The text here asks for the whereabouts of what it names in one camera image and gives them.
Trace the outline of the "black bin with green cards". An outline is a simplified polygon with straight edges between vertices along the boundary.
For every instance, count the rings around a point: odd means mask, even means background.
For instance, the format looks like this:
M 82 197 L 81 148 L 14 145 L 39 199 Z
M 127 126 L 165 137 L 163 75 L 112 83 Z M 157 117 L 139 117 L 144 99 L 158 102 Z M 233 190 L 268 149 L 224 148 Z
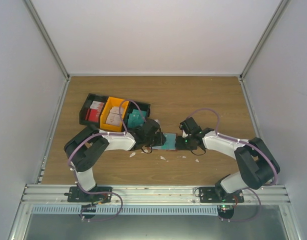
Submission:
M 137 101 L 135 103 L 138 105 L 138 108 L 134 103 L 129 102 L 126 109 L 126 114 L 123 118 L 128 130 L 136 127 L 141 127 L 145 123 L 144 118 L 147 120 L 150 116 L 150 103 Z

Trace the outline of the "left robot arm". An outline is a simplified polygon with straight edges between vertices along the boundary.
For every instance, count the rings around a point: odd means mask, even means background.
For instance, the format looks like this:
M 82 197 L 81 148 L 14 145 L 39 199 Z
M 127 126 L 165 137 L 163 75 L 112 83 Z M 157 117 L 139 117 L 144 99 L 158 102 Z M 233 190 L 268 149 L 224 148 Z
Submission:
M 96 198 L 93 166 L 106 151 L 135 151 L 160 147 L 166 142 L 158 122 L 148 119 L 143 125 L 123 132 L 110 132 L 93 125 L 85 127 L 64 146 L 68 166 L 73 171 L 79 196 L 85 202 Z

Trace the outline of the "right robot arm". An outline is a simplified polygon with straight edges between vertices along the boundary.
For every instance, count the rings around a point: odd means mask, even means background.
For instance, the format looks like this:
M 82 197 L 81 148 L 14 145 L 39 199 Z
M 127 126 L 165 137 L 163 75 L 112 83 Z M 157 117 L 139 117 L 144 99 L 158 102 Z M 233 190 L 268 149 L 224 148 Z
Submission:
M 233 193 L 242 189 L 258 190 L 277 182 L 280 166 L 261 138 L 238 139 L 212 128 L 202 129 L 193 117 L 182 121 L 179 128 L 182 135 L 176 137 L 177 150 L 191 153 L 197 149 L 204 153 L 216 151 L 236 160 L 238 172 L 223 177 L 215 184 L 215 198 L 219 202 L 227 202 Z

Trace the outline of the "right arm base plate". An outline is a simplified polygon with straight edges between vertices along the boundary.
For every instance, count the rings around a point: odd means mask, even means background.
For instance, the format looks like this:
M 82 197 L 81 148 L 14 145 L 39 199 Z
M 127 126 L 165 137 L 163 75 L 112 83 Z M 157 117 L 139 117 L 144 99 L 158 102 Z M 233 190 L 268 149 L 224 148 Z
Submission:
M 242 190 L 226 193 L 214 186 L 197 187 L 193 190 L 193 194 L 195 197 L 199 198 L 201 203 L 235 204 L 245 201 Z

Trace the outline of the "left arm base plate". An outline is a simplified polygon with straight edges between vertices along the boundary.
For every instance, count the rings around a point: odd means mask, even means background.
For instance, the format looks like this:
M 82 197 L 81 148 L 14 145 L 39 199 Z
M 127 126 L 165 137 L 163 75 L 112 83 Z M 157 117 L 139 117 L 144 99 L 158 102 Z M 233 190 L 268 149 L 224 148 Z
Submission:
M 111 201 L 111 194 L 113 188 L 110 186 L 96 186 L 91 190 L 89 194 L 82 191 L 78 186 L 72 186 L 69 188 L 68 192 L 64 193 L 67 197 L 69 203 L 91 203 L 91 204 L 105 204 Z

